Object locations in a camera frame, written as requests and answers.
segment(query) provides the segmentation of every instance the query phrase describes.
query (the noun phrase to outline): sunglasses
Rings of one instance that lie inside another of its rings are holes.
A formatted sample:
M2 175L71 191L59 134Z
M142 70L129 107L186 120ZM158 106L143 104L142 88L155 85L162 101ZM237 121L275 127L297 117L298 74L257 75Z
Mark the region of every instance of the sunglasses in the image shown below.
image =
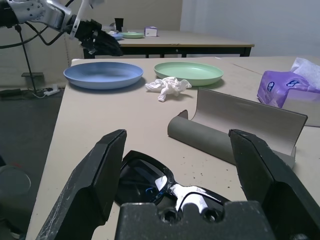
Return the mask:
M174 174L161 162L146 154L130 151L122 161L119 184L115 196L118 205L125 203L159 204L164 196L175 198L175 210L196 204L199 212L210 208L223 212L229 202L225 197L199 186L182 186Z

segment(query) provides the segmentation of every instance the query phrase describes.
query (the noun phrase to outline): sunglasses frame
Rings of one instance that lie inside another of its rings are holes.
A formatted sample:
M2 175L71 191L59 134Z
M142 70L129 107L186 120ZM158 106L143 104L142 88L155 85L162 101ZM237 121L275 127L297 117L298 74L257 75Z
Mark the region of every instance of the sunglasses frame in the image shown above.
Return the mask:
M215 203L217 203L216 208L219 211L223 211L223 205L226 202L229 202L228 199L225 197L210 191L206 188L199 187L199 186L182 186L179 183L175 181L174 174L172 171L167 168L165 165L163 165L160 161L154 159L153 157L146 155L142 152L131 150L128 152L128 154L123 158L121 170L131 161L135 159L140 159L142 161L145 161L147 163L150 163L151 165L155 166L157 169L159 169L167 178L167 181L163 188L159 191L159 193L153 198L150 203L158 204L165 194L170 194L172 196L176 197L176 204L175 209L178 212L182 206L183 201L186 199L187 196L191 194L198 194L203 197L209 198ZM120 202L117 198L117 195L115 196L115 202Z

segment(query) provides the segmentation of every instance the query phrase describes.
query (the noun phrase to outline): sunglasses lens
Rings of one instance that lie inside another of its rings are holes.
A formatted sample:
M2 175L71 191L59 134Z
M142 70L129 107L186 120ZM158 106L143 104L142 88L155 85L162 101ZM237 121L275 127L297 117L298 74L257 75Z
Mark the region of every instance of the sunglasses lens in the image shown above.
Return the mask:
M121 170L115 201L124 203L150 203L166 185L167 177L152 164L130 160Z
M216 212L220 215L224 209L224 207L221 204L217 203L216 201L212 200L207 196L203 196L198 193L192 193L186 196L183 202L181 203L180 209L183 211L184 207L187 204L195 204L198 207L200 214L204 214L205 212Z

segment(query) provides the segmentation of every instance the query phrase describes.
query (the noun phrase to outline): green plate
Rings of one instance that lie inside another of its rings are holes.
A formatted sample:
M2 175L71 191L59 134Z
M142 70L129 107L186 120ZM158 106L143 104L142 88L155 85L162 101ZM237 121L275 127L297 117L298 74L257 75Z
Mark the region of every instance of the green plate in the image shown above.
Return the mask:
M145 37L145 35L140 32L122 32L121 34L125 39L142 39Z
M214 84L224 72L211 65L196 62L164 62L156 65L154 71L159 78L176 77L179 81L188 80L192 86Z

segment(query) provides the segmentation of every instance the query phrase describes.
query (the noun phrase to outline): small box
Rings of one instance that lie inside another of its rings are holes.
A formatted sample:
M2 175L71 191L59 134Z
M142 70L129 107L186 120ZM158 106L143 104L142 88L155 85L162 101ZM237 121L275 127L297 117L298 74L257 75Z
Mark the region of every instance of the small box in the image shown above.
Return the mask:
M144 28L145 37L158 37L158 28L155 26L146 26Z

